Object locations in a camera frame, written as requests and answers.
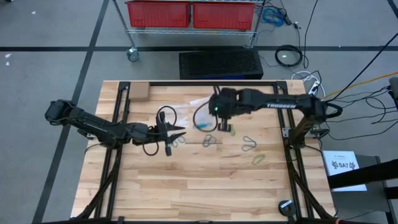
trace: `metal rack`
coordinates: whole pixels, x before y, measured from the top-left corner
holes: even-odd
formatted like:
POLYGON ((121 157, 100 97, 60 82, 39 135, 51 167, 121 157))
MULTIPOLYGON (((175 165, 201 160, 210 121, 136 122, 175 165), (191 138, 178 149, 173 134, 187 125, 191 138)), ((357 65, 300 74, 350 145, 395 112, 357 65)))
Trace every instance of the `metal rack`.
MULTIPOLYGON (((174 1, 174 0, 147 0, 147 1, 174 1)), ((259 15, 262 14, 264 10, 264 6, 266 4, 266 0, 188 0, 190 2, 250 2, 250 3, 258 3, 261 4, 261 8, 259 10, 259 15)), ((112 0, 116 12, 119 15, 119 18, 122 22, 124 30, 131 42, 131 48, 127 51, 127 58, 131 62, 135 62, 139 59, 139 53, 137 47, 134 43, 134 38, 132 35, 134 34, 204 34, 204 35, 244 35, 249 37, 249 43, 245 45, 246 48, 254 47, 254 40, 258 35, 258 28, 261 20, 261 16, 258 16, 256 19, 256 23, 254 28, 251 30, 236 30, 236 29, 196 29, 193 28, 192 22, 187 28, 174 28, 174 27, 133 27, 129 29, 124 21, 123 15, 120 11, 118 3, 116 0, 112 0)))

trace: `white paper sign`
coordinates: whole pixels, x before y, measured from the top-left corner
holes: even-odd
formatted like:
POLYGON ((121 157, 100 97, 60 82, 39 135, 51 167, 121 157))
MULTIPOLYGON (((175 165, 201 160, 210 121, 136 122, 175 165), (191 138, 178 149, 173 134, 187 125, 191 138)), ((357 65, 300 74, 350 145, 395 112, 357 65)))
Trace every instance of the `white paper sign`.
MULTIPOLYGON (((323 159, 328 175, 336 175, 343 172, 359 169, 358 162, 353 151, 323 151, 323 159)), ((367 191, 366 185, 355 185, 332 189, 334 192, 367 191)))

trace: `white cable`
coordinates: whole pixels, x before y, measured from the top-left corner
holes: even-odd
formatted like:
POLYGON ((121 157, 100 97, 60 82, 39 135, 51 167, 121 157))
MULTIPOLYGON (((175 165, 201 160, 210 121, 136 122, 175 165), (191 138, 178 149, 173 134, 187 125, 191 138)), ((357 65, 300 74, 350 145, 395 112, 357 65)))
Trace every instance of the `white cable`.
MULTIPOLYGON (((308 74, 306 77, 302 78, 303 82, 307 82, 307 81, 309 81, 309 80, 311 80, 311 79, 315 79, 316 81, 319 82, 319 79, 318 79, 317 77, 313 76, 313 75, 312 75, 312 72, 309 72, 309 71, 299 71, 299 72, 296 72, 296 73, 294 73, 294 74, 292 75, 292 77, 291 77, 290 79, 293 80, 293 77, 294 77, 295 75, 298 75, 298 74, 301 74, 301 73, 306 73, 306 74, 308 74)), ((325 89, 323 88, 323 85, 320 84, 320 86, 321 86, 321 89, 322 89, 322 92, 323 92, 323 97, 326 97, 326 92, 325 92, 325 89)))

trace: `blue cable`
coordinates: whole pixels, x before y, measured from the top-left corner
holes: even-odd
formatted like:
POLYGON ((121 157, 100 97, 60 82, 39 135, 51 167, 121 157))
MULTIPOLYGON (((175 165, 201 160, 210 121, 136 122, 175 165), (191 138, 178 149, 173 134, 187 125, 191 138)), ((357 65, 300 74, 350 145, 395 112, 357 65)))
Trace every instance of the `blue cable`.
POLYGON ((281 27, 285 22, 285 14, 281 10, 275 9, 273 7, 266 7, 262 11, 261 22, 272 24, 276 27, 281 27))

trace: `caster wheel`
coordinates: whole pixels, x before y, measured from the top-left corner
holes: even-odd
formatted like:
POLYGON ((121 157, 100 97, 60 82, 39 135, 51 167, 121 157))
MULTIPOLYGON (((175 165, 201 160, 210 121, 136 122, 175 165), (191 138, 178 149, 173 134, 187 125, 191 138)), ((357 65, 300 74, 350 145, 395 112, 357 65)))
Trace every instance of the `caster wheel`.
POLYGON ((136 62, 139 59, 138 50, 134 47, 130 48, 127 51, 127 59, 129 59, 130 62, 136 62))

